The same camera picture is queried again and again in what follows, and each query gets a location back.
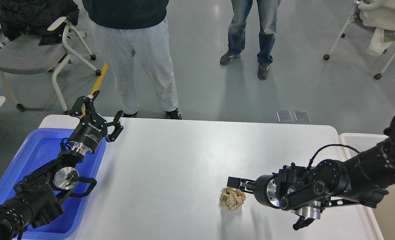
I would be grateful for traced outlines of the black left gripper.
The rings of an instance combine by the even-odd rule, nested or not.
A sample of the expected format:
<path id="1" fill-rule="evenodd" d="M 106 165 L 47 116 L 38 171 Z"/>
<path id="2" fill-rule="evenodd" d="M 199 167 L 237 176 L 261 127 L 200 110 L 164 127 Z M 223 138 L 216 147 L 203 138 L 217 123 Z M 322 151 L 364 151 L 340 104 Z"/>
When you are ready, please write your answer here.
<path id="1" fill-rule="evenodd" d="M 83 155 L 94 154 L 104 137 L 107 142 L 114 142 L 124 129 L 120 122 L 124 113 L 122 110 L 117 112 L 112 122 L 107 122 L 105 118 L 97 115 L 94 100 L 99 93 L 100 90 L 97 90 L 92 95 L 78 97 L 71 110 L 68 110 L 70 116 L 84 116 L 68 138 L 68 144 L 73 149 L 80 149 L 79 152 Z M 107 128 L 110 126 L 113 126 L 114 130 L 107 135 Z"/>

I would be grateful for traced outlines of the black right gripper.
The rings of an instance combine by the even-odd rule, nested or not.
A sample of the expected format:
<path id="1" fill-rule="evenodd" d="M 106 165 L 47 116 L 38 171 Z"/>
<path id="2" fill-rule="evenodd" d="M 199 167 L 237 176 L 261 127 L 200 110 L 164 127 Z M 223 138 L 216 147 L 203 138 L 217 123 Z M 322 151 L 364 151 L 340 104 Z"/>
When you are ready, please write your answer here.
<path id="1" fill-rule="evenodd" d="M 238 189 L 244 193 L 254 194 L 260 204 L 280 209 L 280 201 L 276 197 L 277 179 L 273 175 L 263 175 L 255 181 L 229 176 L 226 186 Z"/>

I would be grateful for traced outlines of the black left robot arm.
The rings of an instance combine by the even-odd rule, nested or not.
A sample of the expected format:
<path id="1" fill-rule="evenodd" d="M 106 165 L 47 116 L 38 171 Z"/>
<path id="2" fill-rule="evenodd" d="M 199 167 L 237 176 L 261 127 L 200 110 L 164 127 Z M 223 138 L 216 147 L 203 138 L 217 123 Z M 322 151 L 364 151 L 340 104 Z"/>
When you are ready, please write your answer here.
<path id="1" fill-rule="evenodd" d="M 103 139 L 115 141 L 124 129 L 122 110 L 112 122 L 97 114 L 94 100 L 99 93 L 76 99 L 68 114 L 78 117 L 79 124 L 61 140 L 58 156 L 24 176 L 13 187 L 15 196 L 0 205 L 0 240 L 21 239 L 29 225 L 49 224 L 64 213 L 62 204 L 68 197 L 86 197 L 97 185 L 96 179 L 80 176 L 76 164 L 94 154 Z"/>

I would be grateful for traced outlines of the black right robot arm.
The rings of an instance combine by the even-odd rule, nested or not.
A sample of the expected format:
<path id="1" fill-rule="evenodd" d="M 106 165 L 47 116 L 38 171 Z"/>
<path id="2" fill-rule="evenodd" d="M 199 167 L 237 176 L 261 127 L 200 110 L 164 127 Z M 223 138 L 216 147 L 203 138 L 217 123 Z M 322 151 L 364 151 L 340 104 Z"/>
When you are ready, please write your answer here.
<path id="1" fill-rule="evenodd" d="M 325 159 L 312 166 L 285 165 L 256 180 L 229 177 L 227 186 L 253 194 L 265 206 L 298 215 L 294 230 L 320 219 L 325 208 L 361 204 L 376 208 L 395 184 L 395 115 L 387 138 L 342 162 Z"/>

